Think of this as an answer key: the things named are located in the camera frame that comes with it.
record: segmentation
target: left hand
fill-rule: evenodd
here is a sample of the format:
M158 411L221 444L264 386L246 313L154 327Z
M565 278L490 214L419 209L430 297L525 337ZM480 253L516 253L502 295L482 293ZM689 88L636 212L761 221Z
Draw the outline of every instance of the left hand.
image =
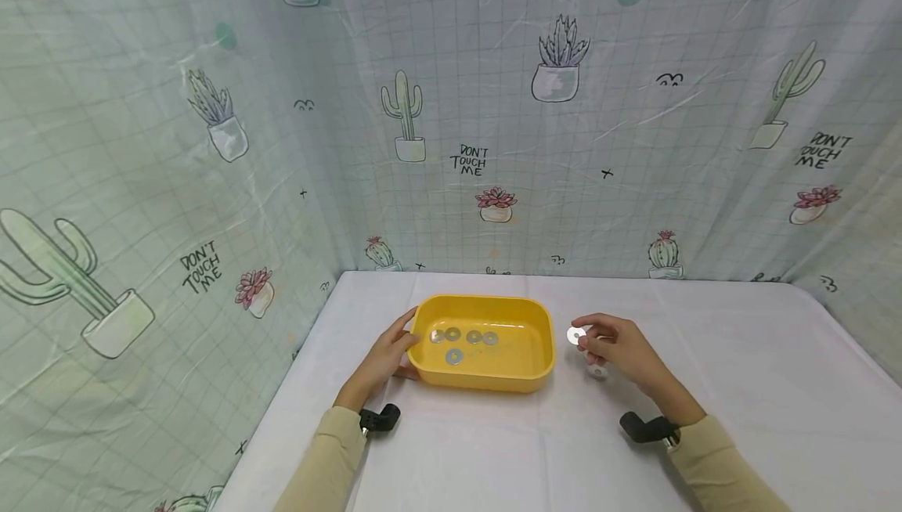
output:
M360 412L366 400L378 393L392 375L408 379L417 378L415 369L400 366L400 358L404 352L420 341L419 337L404 330L404 326L416 312L416 306L404 312L376 339L370 352L360 363L360 367L338 392L333 406L344 406L345 409Z

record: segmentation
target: finger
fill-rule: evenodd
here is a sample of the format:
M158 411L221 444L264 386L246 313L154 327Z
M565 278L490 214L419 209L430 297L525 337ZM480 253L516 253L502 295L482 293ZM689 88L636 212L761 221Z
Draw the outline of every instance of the finger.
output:
M612 351L617 347L617 344L612 344L610 341L589 338L589 336L580 338L579 345L586 348L589 352L605 359L610 359Z
M595 312L593 315L580 316L570 323L570 326L582 328L583 326L606 326L617 330L625 326L629 320L618 316L605 315L604 312Z
M401 377L402 379L419 381L420 371L417 371L416 368L407 367L406 365L398 365L398 369L395 370L394 376Z
M392 347L396 348L396 350L398 351L398 355L402 355L402 353L407 352L412 346L416 345L416 343L420 341L420 336L411 334L410 332L407 332L407 330L403 330L401 334L402 335L400 335L400 338L398 338L398 340L394 342L394 344L392 344Z
M599 336L604 336L605 339L617 340L617 335L619 334L619 330L614 328L613 326L607 326L607 324L593 324L586 330L586 335L589 338L598 338Z
M407 323L410 322L410 319L413 318L414 315L417 314L417 307L414 306L409 311L404 312L403 315L398 317L398 320L391 323L391 326L382 334L382 337L387 338L389 341L395 341L398 339L401 332L404 330L404 326L407 326Z
M605 359L599 355L595 355L592 352L586 353L586 363L588 363L589 365L596 365L596 364L604 365L607 362L608 362L607 359Z

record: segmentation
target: hand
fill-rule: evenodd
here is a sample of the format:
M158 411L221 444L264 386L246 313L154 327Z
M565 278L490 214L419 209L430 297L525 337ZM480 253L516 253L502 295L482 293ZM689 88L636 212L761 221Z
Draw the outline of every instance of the hand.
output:
M610 362L651 398L670 422L683 427L705 417L705 410L667 369L635 322L595 312L580 316L571 326L591 326L579 339L579 350L589 352L589 364Z
M420 341L419 337L404 330L405 324L410 322L416 312L416 306L404 312L376 339L366 358L363 358L360 366L338 392L333 406L344 406L346 409L360 412L366 400L378 393L392 375L408 379L417 378L416 370L400 366L400 358L404 352Z

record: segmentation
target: fabric backdrop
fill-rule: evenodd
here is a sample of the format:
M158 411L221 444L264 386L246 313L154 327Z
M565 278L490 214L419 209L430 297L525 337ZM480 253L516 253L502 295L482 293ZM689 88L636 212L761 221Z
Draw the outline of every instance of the fabric backdrop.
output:
M902 380L900 41L902 0L0 0L0 510L211 510L346 269L782 280Z

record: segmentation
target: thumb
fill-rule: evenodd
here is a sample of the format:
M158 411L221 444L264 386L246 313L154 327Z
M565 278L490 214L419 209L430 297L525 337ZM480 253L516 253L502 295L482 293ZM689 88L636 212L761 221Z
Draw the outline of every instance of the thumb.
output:
M410 332L405 332L402 337L400 337L396 342L394 342L394 347L397 348L399 353L407 352L410 348L417 344L420 341L420 336L416 334L411 334Z
M579 339L579 346L581 348L586 348L589 353L594 353L605 359L611 359L611 352L615 350L616 344L611 344L610 341L592 338L591 336L582 336Z

